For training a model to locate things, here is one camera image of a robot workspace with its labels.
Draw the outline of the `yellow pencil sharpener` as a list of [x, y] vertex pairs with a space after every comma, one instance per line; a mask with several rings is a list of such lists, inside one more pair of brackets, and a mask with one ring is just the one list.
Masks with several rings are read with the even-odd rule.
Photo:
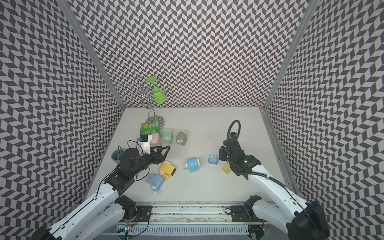
[[164, 161], [161, 167], [159, 168], [159, 175], [167, 181], [170, 177], [176, 172], [176, 167], [171, 163]]

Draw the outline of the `pink pencil sharpener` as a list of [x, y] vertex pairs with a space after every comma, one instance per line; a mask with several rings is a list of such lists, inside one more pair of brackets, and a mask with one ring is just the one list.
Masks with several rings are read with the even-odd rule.
[[154, 133], [151, 134], [151, 140], [150, 140], [150, 146], [152, 147], [157, 147], [161, 145], [161, 135], [159, 133]]

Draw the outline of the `yellow transparent tray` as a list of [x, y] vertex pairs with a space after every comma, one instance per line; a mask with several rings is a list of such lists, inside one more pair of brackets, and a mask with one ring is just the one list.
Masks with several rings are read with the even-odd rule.
[[223, 171], [226, 175], [229, 175], [229, 174], [232, 172], [230, 163], [226, 163], [226, 164], [222, 167], [222, 171]]

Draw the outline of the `blue transparent tray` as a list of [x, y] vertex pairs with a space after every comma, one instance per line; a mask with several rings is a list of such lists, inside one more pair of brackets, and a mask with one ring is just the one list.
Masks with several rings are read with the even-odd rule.
[[208, 163], [216, 166], [219, 163], [219, 156], [218, 155], [209, 155]]

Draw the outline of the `mint green pencil sharpener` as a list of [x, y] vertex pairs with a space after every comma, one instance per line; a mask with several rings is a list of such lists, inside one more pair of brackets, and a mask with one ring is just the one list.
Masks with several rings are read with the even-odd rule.
[[173, 143], [173, 139], [174, 139], [173, 131], [171, 129], [164, 130], [163, 142], [165, 144], [171, 145]]

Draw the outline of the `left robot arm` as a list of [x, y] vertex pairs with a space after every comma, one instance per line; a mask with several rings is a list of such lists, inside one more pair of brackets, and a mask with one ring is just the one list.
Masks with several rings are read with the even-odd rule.
[[135, 177], [152, 164], [163, 163], [170, 147], [150, 148], [148, 154], [138, 149], [127, 149], [120, 163], [99, 184], [95, 193], [49, 228], [40, 227], [33, 240], [92, 240], [108, 227], [122, 220], [125, 214], [132, 219], [136, 203], [124, 193], [135, 182]]

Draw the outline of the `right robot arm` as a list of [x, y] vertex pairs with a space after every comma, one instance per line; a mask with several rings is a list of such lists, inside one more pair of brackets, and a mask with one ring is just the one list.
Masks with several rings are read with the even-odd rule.
[[232, 172], [258, 186], [275, 203], [272, 206], [260, 196], [251, 196], [245, 204], [250, 215], [272, 224], [290, 240], [326, 240], [330, 236], [324, 208], [275, 179], [258, 159], [245, 154], [237, 139], [223, 142], [219, 159], [227, 161]]

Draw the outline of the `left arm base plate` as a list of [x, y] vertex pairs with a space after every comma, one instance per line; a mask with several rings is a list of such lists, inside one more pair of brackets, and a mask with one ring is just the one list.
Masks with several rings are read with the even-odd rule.
[[150, 205], [145, 205], [145, 206], [136, 206], [137, 209], [137, 223], [148, 223], [151, 215], [152, 215], [152, 209], [153, 207]]

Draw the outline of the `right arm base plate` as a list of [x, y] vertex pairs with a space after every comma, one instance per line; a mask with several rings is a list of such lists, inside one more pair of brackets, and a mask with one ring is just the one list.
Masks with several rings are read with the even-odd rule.
[[258, 223], [263, 222], [262, 219], [259, 219], [255, 216], [254, 213], [251, 213], [249, 208], [242, 206], [230, 206], [231, 218], [234, 223]]

